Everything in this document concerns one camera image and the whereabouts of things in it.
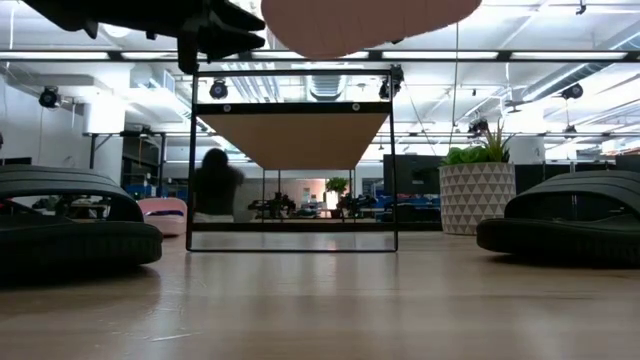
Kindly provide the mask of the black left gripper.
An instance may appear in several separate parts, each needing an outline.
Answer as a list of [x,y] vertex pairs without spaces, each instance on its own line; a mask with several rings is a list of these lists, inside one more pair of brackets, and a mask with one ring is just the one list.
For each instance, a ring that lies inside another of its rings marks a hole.
[[265,22],[232,2],[179,0],[181,7],[164,8],[152,16],[149,39],[158,35],[177,41],[178,67],[185,74],[198,71],[198,56],[208,62],[259,49],[265,39],[253,33],[224,33],[223,24],[246,31],[261,31]]

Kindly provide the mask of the pink slide sandal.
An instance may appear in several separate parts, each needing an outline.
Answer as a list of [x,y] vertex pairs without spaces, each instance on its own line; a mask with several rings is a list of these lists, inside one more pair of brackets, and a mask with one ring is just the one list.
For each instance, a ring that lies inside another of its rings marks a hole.
[[144,221],[158,228],[165,237],[186,233],[187,204],[175,197],[145,198],[138,201]]
[[482,0],[262,0],[279,42],[313,60],[339,58],[436,31],[473,14]]

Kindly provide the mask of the black slide sandal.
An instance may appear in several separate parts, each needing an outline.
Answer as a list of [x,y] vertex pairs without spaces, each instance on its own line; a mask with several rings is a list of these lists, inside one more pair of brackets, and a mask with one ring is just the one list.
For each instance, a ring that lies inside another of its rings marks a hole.
[[640,173],[554,176],[476,227],[479,247],[540,260],[640,268]]
[[[107,215],[76,220],[64,206],[81,195],[108,201]],[[163,234],[136,200],[92,169],[0,166],[0,282],[109,271],[162,257]]]

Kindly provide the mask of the black-framed wooden shelf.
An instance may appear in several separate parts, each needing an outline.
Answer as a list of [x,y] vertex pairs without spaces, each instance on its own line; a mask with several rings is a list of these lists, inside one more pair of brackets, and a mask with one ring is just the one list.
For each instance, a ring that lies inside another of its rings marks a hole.
[[[204,77],[257,77],[266,76],[380,76],[389,83],[388,102],[284,102],[284,103],[222,103],[199,104],[199,78]],[[371,140],[377,135],[387,117],[390,121],[392,142],[392,180],[396,180],[396,151],[394,133],[394,89],[391,69],[287,69],[287,70],[237,70],[228,72],[201,71],[193,74],[191,97],[191,129],[189,135],[189,182],[188,206],[194,207],[197,196],[194,193],[196,161],[196,123],[202,120],[213,128],[215,135],[229,141],[242,153],[263,169],[263,191],[266,171],[278,171],[280,185],[281,171],[329,170],[355,171],[359,160]],[[389,252],[398,250],[398,220],[393,214],[390,224],[329,222],[314,223],[280,222],[229,224],[194,224],[194,210],[187,215],[186,249],[194,252],[214,252],[214,249],[196,249],[192,246],[196,232],[313,232],[313,233],[365,233],[392,231],[394,247],[391,249],[358,250],[340,249],[338,252]]]

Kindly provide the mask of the person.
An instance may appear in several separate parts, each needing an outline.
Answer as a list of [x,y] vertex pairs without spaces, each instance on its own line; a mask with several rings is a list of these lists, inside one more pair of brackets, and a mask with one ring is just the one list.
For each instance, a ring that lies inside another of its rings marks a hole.
[[223,150],[210,149],[195,172],[194,222],[233,222],[236,191],[244,179]]

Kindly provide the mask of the small background potted plant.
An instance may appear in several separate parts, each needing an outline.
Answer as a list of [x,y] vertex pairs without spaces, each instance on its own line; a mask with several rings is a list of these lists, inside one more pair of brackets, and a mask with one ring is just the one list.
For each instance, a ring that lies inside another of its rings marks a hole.
[[325,190],[328,193],[335,193],[338,197],[342,196],[349,185],[349,180],[343,177],[329,178],[325,184]]

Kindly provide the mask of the long ceiling light strip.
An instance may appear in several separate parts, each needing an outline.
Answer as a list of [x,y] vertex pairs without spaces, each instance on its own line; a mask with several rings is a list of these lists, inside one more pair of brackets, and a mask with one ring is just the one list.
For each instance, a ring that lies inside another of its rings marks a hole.
[[[2,50],[0,61],[16,62],[176,62],[175,51]],[[338,57],[338,62],[540,62],[638,63],[640,50],[510,51],[510,50],[367,50]]]

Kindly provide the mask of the black monitor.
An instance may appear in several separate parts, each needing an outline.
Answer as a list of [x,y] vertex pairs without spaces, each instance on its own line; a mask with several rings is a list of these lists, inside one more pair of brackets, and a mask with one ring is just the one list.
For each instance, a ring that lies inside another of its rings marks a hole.
[[399,204],[440,209],[439,167],[442,158],[428,155],[385,155],[383,157],[384,208]]

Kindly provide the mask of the green plant in patterned pot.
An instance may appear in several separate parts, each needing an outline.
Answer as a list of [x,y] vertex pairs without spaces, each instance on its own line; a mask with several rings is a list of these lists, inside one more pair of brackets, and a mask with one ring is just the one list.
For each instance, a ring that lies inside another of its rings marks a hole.
[[440,214],[446,234],[476,234],[487,219],[501,218],[516,195],[515,165],[510,162],[505,121],[481,133],[480,144],[453,147],[439,167]]

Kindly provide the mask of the black metal frame stand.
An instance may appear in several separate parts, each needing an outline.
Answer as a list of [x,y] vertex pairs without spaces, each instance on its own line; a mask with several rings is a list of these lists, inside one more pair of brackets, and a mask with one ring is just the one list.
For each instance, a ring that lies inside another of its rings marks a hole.
[[[168,140],[167,132],[124,130],[121,132],[85,132],[84,136],[90,138],[89,167],[91,169],[95,166],[96,151],[112,138],[133,138],[136,140],[136,151],[128,151],[124,144],[123,158],[135,161],[139,165],[145,164],[146,166],[156,167],[158,170],[164,168]],[[156,148],[156,158],[154,160],[151,159],[150,155],[145,155],[144,143]]]

